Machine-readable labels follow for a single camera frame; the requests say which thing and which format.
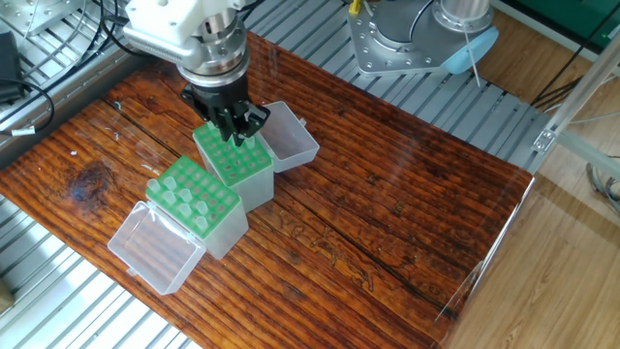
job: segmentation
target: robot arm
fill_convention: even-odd
[[[247,31],[236,12],[254,0],[133,0],[127,5],[130,43],[176,64],[190,83],[181,96],[222,139],[252,137],[268,110],[248,96]]]

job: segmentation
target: clear plastic lid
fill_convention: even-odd
[[[193,234],[151,203],[138,202],[108,248],[161,295],[177,291],[206,252]]]
[[[265,106],[271,111],[257,139],[273,159],[273,171],[281,173],[314,160],[319,144],[284,102]]]

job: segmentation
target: wooden tabletop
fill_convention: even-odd
[[[532,177],[252,34],[249,47],[253,101],[285,101],[321,150],[278,174],[245,237],[177,293],[159,296],[107,248],[149,178],[181,155],[202,163],[202,122],[171,64],[36,145],[0,192],[204,347],[441,344]]]

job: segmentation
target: metal plate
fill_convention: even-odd
[[[22,36],[26,33],[33,36],[83,7],[84,3],[83,0],[4,0],[0,5],[0,18]]]

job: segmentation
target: metal bracket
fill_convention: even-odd
[[[536,138],[534,144],[532,144],[532,150],[545,154],[551,148],[556,139],[557,134],[555,132],[549,129],[544,129]]]

